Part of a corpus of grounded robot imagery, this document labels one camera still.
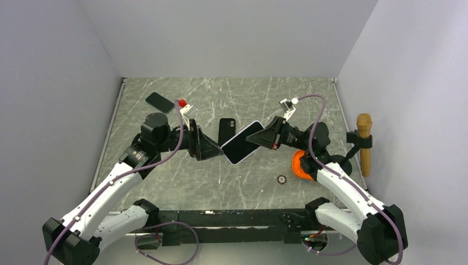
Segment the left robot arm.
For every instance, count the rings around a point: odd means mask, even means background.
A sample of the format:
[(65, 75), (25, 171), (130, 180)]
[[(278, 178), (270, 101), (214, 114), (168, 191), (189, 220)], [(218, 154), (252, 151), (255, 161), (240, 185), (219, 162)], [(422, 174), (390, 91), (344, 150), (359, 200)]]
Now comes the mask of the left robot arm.
[(160, 221), (159, 208), (140, 199), (123, 213), (107, 214), (133, 187), (178, 150), (187, 150), (198, 161), (223, 155), (216, 142), (204, 135), (195, 120), (171, 129), (163, 113), (149, 114), (108, 176), (76, 208), (60, 219), (43, 224), (48, 264), (55, 257), (62, 264), (93, 264), (100, 252), (126, 234), (153, 231)]

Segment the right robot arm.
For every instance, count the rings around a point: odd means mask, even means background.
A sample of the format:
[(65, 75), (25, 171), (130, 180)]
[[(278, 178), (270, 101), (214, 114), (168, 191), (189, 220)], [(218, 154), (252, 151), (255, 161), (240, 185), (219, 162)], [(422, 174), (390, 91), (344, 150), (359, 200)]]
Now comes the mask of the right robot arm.
[(397, 257), (394, 264), (400, 264), (408, 246), (402, 210), (395, 204), (384, 204), (352, 180), (342, 168), (346, 157), (339, 162), (332, 160), (327, 151), (328, 134), (323, 122), (315, 122), (301, 131), (277, 116), (246, 140), (272, 150), (283, 145), (303, 150), (300, 168), (347, 207), (344, 211), (325, 198), (310, 202), (304, 215), (309, 228), (315, 230), (324, 225), (336, 230), (351, 240), (370, 264), (389, 262), (393, 256)]

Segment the black smartphone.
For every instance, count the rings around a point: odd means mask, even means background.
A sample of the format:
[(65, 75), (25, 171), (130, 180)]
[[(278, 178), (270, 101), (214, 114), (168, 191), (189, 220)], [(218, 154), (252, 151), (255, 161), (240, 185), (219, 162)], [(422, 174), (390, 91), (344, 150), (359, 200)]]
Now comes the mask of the black smartphone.
[(145, 101), (164, 114), (168, 114), (174, 109), (174, 103), (157, 92), (152, 92)]

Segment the black phone case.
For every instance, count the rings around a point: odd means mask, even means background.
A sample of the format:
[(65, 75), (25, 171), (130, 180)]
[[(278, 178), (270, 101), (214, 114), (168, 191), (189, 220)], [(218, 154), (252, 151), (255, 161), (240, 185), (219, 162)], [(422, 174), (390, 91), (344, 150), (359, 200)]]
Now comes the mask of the black phone case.
[(218, 145), (222, 146), (236, 134), (236, 119), (221, 118), (219, 120)]

